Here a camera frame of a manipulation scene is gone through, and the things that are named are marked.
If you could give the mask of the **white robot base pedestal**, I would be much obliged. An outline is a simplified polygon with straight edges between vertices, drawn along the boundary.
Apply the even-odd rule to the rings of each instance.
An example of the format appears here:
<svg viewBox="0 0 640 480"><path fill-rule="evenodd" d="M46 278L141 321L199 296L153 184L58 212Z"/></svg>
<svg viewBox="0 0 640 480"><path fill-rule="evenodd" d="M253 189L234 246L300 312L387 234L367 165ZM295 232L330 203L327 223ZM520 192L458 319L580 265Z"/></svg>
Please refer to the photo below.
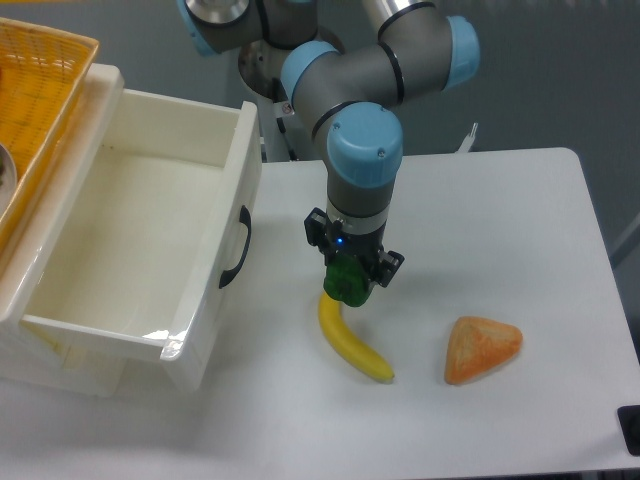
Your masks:
<svg viewBox="0 0 640 480"><path fill-rule="evenodd" d="M263 160L296 161L298 156L287 136L287 124L294 111L280 81L288 50L273 47L265 40L251 42L240 49L238 69L246 89L258 107Z"/></svg>

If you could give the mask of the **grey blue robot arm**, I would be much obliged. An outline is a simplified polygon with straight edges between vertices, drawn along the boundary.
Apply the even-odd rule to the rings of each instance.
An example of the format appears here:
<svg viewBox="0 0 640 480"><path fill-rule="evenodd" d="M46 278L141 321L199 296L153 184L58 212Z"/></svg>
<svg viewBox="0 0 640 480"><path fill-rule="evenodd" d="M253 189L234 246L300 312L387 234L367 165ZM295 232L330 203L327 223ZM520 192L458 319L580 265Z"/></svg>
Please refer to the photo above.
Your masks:
<svg viewBox="0 0 640 480"><path fill-rule="evenodd" d="M324 37L314 1L181 1L179 12L204 55L257 47L243 77L258 95L286 100L327 170L327 206L305 219L323 255L325 292L361 303L403 263L383 246L403 130L394 108L470 80L481 50L472 24L431 1L368 1L373 45L342 52Z"/></svg>

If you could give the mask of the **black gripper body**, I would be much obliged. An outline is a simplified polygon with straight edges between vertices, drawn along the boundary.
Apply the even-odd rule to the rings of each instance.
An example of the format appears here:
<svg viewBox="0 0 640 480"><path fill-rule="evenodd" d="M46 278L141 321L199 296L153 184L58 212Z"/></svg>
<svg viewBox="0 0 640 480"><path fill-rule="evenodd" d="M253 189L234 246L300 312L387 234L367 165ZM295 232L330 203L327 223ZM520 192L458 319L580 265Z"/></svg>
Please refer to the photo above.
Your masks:
<svg viewBox="0 0 640 480"><path fill-rule="evenodd" d="M340 222L321 221L322 238L319 250L324 256L326 270L337 268L338 259L356 260L367 274L377 274L383 256L383 237L386 224L366 234L347 233Z"/></svg>

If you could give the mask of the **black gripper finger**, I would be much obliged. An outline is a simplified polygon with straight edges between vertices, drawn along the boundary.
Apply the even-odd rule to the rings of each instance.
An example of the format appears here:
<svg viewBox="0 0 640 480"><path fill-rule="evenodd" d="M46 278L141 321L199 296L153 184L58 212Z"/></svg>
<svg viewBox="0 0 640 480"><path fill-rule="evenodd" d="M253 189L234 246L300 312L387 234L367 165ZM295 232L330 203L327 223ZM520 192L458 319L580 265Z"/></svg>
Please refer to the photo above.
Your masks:
<svg viewBox="0 0 640 480"><path fill-rule="evenodd" d="M307 243L316 247L323 256L324 264L330 260L331 243L327 237L327 216L318 207L314 207L304 220Z"/></svg>
<svg viewBox="0 0 640 480"><path fill-rule="evenodd" d="M404 262L404 256L395 251L379 250L370 268L369 280L386 288Z"/></svg>

